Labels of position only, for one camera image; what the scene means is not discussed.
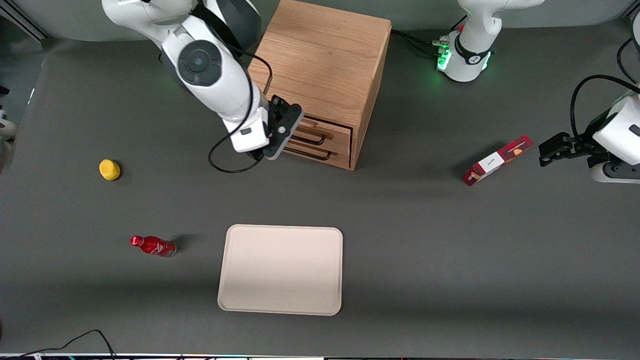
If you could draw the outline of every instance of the wooden box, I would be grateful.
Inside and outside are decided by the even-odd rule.
[[[273,68],[267,94],[305,112],[285,151],[354,170],[380,89],[391,22],[281,0],[256,55]],[[253,60],[259,88],[269,72]]]

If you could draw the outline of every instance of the red box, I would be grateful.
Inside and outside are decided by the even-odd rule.
[[[522,155],[528,148],[533,146],[533,142],[527,135],[522,135],[519,139],[501,148],[486,158],[478,161],[465,174],[465,183],[472,186],[478,181],[486,178],[492,172],[511,162],[511,160]]]

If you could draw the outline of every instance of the yellow lemon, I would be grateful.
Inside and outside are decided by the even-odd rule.
[[[114,181],[120,177],[120,167],[113,160],[104,159],[100,162],[100,175],[105,180]]]

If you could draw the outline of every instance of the beige tray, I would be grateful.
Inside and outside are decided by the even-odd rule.
[[[331,316],[342,305],[342,233],[334,227],[233,225],[218,305],[226,311]]]

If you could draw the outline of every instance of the drawer handle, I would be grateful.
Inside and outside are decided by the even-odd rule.
[[[302,156],[307,156],[309,158],[320,160],[320,161],[327,161],[327,160],[329,160],[329,158],[331,158],[331,153],[330,152],[327,152],[326,156],[322,157],[322,156],[318,156],[318,155],[309,154],[308,152],[292,149],[290,147],[285,147],[284,149],[286,151],[291,151],[291,152],[293,152],[295,154],[302,155]]]
[[[318,141],[313,141],[313,140],[301,138],[300,136],[296,136],[296,135],[292,135],[291,136],[291,140],[296,140],[297,142],[308,143],[310,145],[320,146],[320,145],[324,144],[324,141],[326,140],[326,135],[323,135],[322,138],[320,140],[318,140]]]

